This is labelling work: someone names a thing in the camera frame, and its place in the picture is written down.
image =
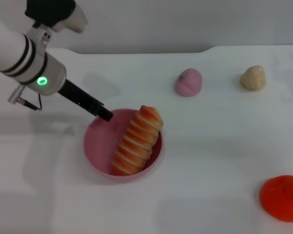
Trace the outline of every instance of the white table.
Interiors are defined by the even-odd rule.
[[[115,184],[83,152],[93,116],[60,95],[32,112],[6,100],[0,74],[0,234],[293,234],[257,200],[270,177],[293,175],[293,46],[214,47],[199,54],[49,52],[68,79],[108,109],[158,108],[165,155],[146,178]],[[263,65],[267,87],[239,76]],[[172,86],[187,68],[203,75],[195,97]],[[37,104],[31,91],[25,97]]]

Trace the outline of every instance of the toy bread roll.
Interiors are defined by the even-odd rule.
[[[130,126],[115,152],[112,174],[128,176],[143,170],[151,157],[152,148],[163,124],[163,120],[155,108],[141,106],[139,112],[130,121]]]

